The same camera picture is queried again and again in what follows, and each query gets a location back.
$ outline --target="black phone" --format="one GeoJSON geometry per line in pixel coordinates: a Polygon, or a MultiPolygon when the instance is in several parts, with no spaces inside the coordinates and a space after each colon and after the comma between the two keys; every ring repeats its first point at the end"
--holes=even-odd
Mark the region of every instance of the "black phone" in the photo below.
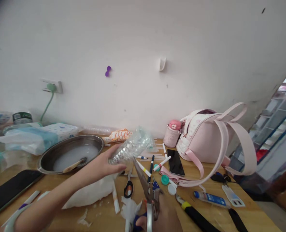
{"type": "Polygon", "coordinates": [[[168,149],[168,156],[171,156],[171,159],[169,159],[170,172],[172,174],[184,176],[185,172],[179,157],[179,153],[175,150],[168,149]]]}
{"type": "Polygon", "coordinates": [[[28,187],[40,180],[39,171],[24,170],[0,186],[0,211],[25,192],[28,187]]]}

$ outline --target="green cable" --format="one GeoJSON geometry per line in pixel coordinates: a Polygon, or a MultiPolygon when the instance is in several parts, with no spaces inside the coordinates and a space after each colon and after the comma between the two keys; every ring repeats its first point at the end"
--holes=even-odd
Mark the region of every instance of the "green cable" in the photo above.
{"type": "Polygon", "coordinates": [[[48,90],[50,90],[52,92],[52,97],[51,97],[49,103],[47,104],[47,106],[46,106],[46,108],[45,108],[45,110],[44,110],[44,112],[43,112],[43,114],[42,114],[42,116],[40,118],[40,122],[42,122],[43,116],[45,115],[45,113],[46,113],[46,111],[47,111],[51,101],[53,100],[54,92],[56,90],[56,86],[54,84],[49,83],[49,84],[47,84],[47,88],[48,88],[48,90]]]}

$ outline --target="backpack strap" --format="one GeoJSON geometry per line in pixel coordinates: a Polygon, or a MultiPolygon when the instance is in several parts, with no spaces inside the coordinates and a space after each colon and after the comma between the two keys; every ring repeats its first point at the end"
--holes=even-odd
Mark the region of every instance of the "backpack strap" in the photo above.
{"type": "Polygon", "coordinates": [[[221,121],[225,116],[227,116],[232,110],[234,110],[235,108],[237,108],[238,106],[242,105],[243,109],[242,111],[234,118],[232,119],[230,122],[236,122],[238,121],[247,111],[247,105],[246,103],[243,102],[239,102],[234,104],[233,106],[231,106],[229,109],[227,109],[225,112],[223,112],[219,117],[216,118],[216,120],[221,121]]]}
{"type": "Polygon", "coordinates": [[[188,157],[194,162],[194,164],[197,166],[197,168],[200,171],[200,179],[202,179],[204,174],[204,168],[198,157],[188,148],[187,151],[185,151],[185,154],[188,155],[188,157]]]}
{"type": "Polygon", "coordinates": [[[220,134],[221,134],[221,146],[220,146],[220,151],[219,151],[219,155],[218,155],[218,159],[216,161],[216,164],[213,168],[213,170],[204,178],[204,179],[200,179],[200,180],[186,180],[186,179],[182,179],[179,178],[177,180],[177,183],[179,186],[182,187],[193,187],[193,186],[198,186],[200,184],[203,184],[204,182],[206,182],[220,167],[226,152],[227,152],[227,148],[228,148],[228,144],[229,144],[229,134],[228,134],[228,130],[226,127],[226,124],[222,121],[217,121],[214,120],[214,122],[216,123],[216,125],[218,126],[219,130],[220,130],[220,134]]]}
{"type": "Polygon", "coordinates": [[[243,149],[244,157],[245,157],[245,167],[243,172],[238,172],[231,167],[224,167],[228,172],[231,172],[235,175],[251,175],[257,169],[257,158],[256,151],[253,146],[252,139],[250,138],[248,132],[238,123],[236,122],[227,122],[228,125],[232,127],[232,129],[237,134],[241,147],[243,149]]]}

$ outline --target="yellow band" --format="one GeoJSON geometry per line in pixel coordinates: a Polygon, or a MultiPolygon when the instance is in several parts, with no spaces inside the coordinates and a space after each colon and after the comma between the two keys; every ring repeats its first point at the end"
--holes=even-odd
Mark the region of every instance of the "yellow band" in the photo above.
{"type": "Polygon", "coordinates": [[[185,201],[183,204],[182,204],[182,208],[183,208],[183,210],[185,210],[187,207],[190,207],[191,205],[187,202],[187,201],[185,201]]]}

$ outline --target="pink water bottle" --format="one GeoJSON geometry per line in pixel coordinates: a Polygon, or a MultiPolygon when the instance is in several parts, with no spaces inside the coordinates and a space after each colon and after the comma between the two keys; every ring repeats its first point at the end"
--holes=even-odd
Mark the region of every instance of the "pink water bottle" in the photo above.
{"type": "Polygon", "coordinates": [[[179,120],[171,120],[167,125],[167,130],[165,133],[165,137],[163,139],[163,143],[170,148],[176,146],[178,138],[182,132],[181,130],[181,122],[179,120]]]}

